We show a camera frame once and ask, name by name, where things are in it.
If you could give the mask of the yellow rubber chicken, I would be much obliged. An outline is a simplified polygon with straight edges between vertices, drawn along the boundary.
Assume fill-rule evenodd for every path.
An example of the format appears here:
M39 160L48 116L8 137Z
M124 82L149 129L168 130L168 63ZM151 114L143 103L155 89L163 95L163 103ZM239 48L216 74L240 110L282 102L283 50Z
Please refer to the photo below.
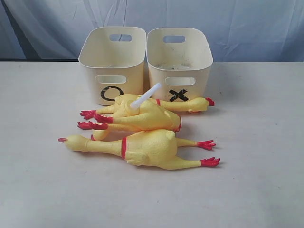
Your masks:
M177 156L179 147L200 147L212 150L216 145L212 140L196 142L175 137L175 132L165 129L141 131L116 141L94 141L81 135L59 138L59 142L75 152L96 152L115 155L128 164L153 166L166 170L193 167L216 167L220 159L190 161Z
M132 94L124 94L116 97L114 99L114 104L110 106L106 106L104 108L100 108L97 110L88 110L81 111L80 115L84 117L84 119L88 120L93 118L94 114L112 114L114 117L118 114L118 109L120 104L126 102L128 100L137 100L141 95L132 95ZM167 102L159 99L149 98L147 101L150 101L158 106L161 106L170 111L181 111L181 112L199 112L206 111L208 106L214 106L215 102L211 98L203 98L197 97L192 100L184 101L184 102Z

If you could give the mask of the cream bin marked X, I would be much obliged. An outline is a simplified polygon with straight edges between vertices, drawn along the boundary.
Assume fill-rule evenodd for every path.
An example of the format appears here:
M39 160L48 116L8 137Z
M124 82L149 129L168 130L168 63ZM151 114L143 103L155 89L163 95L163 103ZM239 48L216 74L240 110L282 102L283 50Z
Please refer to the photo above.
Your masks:
M193 28L157 28L147 35L150 86L161 84L152 97L185 102L203 97L213 56L203 32Z

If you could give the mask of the cream bin marked O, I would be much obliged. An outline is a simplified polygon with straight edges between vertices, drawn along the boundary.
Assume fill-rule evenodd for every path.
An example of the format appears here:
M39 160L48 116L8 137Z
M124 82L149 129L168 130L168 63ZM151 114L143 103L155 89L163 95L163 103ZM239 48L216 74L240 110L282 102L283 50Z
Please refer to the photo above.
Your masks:
M141 95L144 85L146 32L138 27L100 27L87 36L78 61L92 98L112 105L120 95Z

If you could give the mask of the grey backdrop curtain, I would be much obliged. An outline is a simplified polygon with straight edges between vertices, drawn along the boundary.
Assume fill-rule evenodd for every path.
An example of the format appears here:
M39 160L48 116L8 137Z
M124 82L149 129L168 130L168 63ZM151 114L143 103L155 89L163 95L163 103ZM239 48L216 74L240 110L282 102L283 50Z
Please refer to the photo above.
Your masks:
M77 59L91 30L201 30L216 62L302 62L301 0L3 0L2 59Z

